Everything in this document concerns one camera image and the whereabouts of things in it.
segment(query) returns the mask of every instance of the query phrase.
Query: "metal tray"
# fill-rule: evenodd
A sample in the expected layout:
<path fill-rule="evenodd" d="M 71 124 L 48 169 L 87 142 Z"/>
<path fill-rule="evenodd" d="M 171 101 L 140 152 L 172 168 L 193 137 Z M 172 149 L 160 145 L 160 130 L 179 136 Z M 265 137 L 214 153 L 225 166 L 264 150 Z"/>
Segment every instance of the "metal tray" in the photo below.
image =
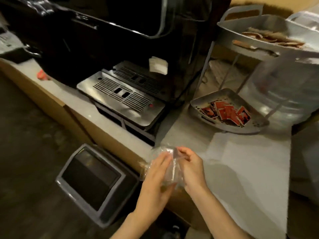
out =
<path fill-rule="evenodd" d="M 207 107 L 210 102 L 217 99 L 226 99 L 226 101 L 231 103 L 236 110 L 239 109 L 241 106 L 244 106 L 251 115 L 249 122 L 244 127 L 232 126 L 218 120 L 213 120 L 199 111 L 200 108 Z M 242 99 L 239 95 L 228 88 L 221 89 L 219 91 L 215 91 L 208 95 L 192 100 L 190 102 L 189 112 L 191 115 L 199 118 L 200 120 L 211 126 L 227 132 L 238 134 L 257 134 L 269 125 L 269 121 L 264 116 L 262 116 L 244 99 Z"/>
<path fill-rule="evenodd" d="M 225 21 L 225 18 L 230 13 L 245 12 L 251 10 L 258 10 L 259 15 L 253 17 L 238 18 Z M 220 22 L 217 23 L 221 27 L 220 33 L 217 37 L 216 44 L 220 44 L 229 48 L 239 54 L 249 56 L 258 60 L 268 60 L 274 57 L 270 53 L 280 55 L 282 52 L 291 48 L 279 46 L 272 43 L 256 40 L 241 34 L 249 27 L 260 30 L 269 30 L 273 32 L 281 32 L 292 39 L 297 39 L 305 42 L 305 47 L 300 49 L 300 52 L 313 51 L 319 52 L 319 32 L 311 30 L 301 24 L 297 24 L 292 19 L 298 17 L 298 14 L 293 14 L 287 19 L 275 15 L 262 15 L 263 5 L 249 5 L 238 6 L 228 9 L 222 16 Z M 251 46 L 257 47 L 257 50 L 242 48 L 233 44 L 233 40 L 238 40 L 247 43 Z"/>

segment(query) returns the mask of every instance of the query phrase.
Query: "left hand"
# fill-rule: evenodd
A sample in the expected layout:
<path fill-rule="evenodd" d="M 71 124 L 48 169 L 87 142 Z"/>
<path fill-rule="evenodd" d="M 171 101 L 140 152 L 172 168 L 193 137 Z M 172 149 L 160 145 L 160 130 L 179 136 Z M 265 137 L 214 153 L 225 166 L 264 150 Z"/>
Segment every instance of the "left hand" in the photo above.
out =
<path fill-rule="evenodd" d="M 161 188 L 166 169 L 172 159 L 168 152 L 161 153 L 153 160 L 146 174 L 136 208 L 132 213 L 135 220 L 145 229 L 162 213 L 176 186 L 176 184 L 172 184 L 166 187 L 164 191 Z"/>

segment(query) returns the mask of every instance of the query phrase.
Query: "drip tray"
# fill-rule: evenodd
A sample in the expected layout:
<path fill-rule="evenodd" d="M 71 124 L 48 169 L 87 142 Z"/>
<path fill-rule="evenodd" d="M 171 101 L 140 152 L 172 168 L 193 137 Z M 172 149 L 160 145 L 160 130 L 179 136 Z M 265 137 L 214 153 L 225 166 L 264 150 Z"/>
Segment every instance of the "drip tray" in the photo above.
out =
<path fill-rule="evenodd" d="M 100 71 L 77 85 L 98 111 L 150 145 L 155 144 L 165 104 L 138 89 Z"/>

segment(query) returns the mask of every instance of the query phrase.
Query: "stainless steel drip tray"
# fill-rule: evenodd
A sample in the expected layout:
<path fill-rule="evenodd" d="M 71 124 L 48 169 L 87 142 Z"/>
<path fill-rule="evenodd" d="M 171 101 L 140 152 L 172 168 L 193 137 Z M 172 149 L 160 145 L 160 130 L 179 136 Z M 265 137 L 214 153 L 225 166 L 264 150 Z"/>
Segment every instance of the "stainless steel drip tray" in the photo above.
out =
<path fill-rule="evenodd" d="M 165 104 L 99 71 L 77 85 L 78 90 L 141 127 L 157 120 Z"/>

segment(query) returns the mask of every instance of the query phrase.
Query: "right hand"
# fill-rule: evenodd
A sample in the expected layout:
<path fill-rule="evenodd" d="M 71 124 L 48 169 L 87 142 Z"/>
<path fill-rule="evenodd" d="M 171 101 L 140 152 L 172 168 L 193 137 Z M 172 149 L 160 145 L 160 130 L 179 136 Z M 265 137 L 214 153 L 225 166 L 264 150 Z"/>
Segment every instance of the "right hand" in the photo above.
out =
<path fill-rule="evenodd" d="M 177 147 L 177 150 L 185 155 L 185 159 L 179 160 L 179 165 L 183 172 L 186 192 L 192 197 L 198 189 L 208 189 L 203 160 L 189 148 Z"/>

